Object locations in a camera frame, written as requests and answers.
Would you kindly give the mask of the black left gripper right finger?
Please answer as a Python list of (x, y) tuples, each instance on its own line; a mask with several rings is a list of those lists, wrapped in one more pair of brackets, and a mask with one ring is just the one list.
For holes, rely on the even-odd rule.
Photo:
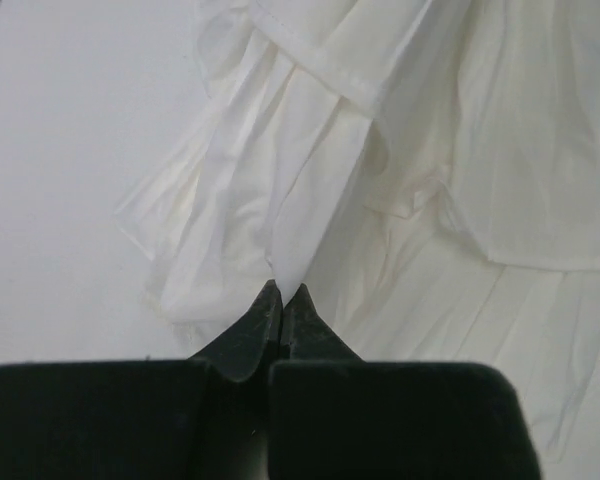
[(273, 479), (537, 479), (517, 394), (464, 362), (366, 362), (306, 287), (282, 316), (269, 372)]

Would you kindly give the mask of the white ruffled skirt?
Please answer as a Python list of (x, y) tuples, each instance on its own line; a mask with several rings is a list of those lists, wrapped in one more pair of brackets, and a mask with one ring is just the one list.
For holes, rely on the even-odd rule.
[(121, 202), (183, 337), (268, 280), (371, 360), (477, 361), (560, 456), (600, 349), (600, 1), (196, 1), (208, 96)]

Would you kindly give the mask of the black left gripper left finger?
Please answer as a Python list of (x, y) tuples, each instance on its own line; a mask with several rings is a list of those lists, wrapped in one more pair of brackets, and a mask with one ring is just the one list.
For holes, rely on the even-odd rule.
[(274, 282), (187, 359), (0, 365), (0, 479), (244, 479), (266, 440)]

